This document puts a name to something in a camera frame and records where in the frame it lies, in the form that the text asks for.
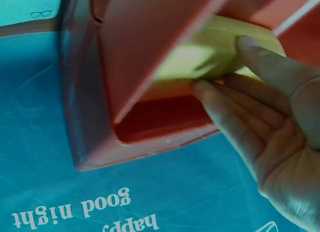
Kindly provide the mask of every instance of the red plastic box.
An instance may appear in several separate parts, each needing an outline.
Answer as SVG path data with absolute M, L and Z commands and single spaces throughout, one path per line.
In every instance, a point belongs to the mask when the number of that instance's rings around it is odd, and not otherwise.
M 319 18 L 319 5 L 317 0 L 288 1 L 70 0 L 61 51 L 65 111 L 77 168 L 91 170 L 146 157 L 218 131 L 192 95 L 140 101 L 168 53 L 213 14 L 271 29 L 288 55 L 313 64 L 308 49 L 318 57 L 320 53 L 314 44 L 288 41 L 297 41 L 297 36 L 310 41 L 313 35 L 312 41 L 319 44 L 319 26 L 310 26 Z M 304 53 L 295 52 L 302 47 Z

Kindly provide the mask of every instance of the yellow foam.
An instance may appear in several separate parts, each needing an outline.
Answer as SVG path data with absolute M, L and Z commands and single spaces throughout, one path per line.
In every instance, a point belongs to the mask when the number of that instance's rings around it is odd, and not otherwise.
M 236 53 L 236 36 L 247 35 L 262 47 L 285 56 L 272 31 L 243 21 L 215 16 L 191 39 L 178 45 L 157 69 L 154 83 L 142 100 L 181 96 L 186 84 L 199 78 L 218 78 L 236 72 L 256 76 L 240 64 Z

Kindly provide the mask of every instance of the palm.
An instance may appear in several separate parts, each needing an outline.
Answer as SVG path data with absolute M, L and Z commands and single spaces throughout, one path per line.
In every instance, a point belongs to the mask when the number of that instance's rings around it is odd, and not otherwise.
M 224 84 L 196 83 L 194 95 L 242 157 L 260 193 L 295 224 L 320 231 L 320 70 L 258 46 L 238 52 L 272 86 L 231 75 Z

